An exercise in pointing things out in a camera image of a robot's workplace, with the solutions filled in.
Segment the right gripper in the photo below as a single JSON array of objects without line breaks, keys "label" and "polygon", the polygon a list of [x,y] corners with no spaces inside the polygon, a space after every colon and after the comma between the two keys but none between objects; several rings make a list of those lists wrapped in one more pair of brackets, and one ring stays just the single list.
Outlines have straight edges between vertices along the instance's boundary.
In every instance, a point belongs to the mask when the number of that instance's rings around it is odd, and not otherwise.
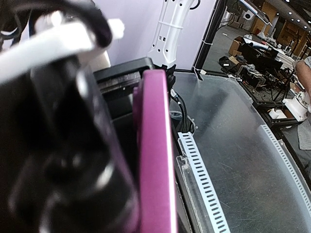
[{"label": "right gripper", "polygon": [[0,86],[0,230],[133,233],[138,192],[94,76],[66,58]]}]

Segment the black phone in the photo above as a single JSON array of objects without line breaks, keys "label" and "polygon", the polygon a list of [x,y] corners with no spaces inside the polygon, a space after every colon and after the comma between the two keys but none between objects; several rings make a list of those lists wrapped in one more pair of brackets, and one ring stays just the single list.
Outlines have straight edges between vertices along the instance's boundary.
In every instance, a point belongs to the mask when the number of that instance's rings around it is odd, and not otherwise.
[{"label": "black phone", "polygon": [[166,73],[146,70],[133,90],[139,151],[140,232],[176,233],[173,142]]}]

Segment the pole phone stand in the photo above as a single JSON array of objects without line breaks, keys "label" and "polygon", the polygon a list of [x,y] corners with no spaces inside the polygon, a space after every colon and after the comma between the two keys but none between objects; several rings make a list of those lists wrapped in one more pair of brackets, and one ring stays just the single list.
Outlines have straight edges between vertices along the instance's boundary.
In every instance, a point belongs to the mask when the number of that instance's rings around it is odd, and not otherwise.
[{"label": "pole phone stand", "polygon": [[151,58],[144,57],[95,71],[94,77],[103,94],[136,85],[145,70],[154,69]]}]

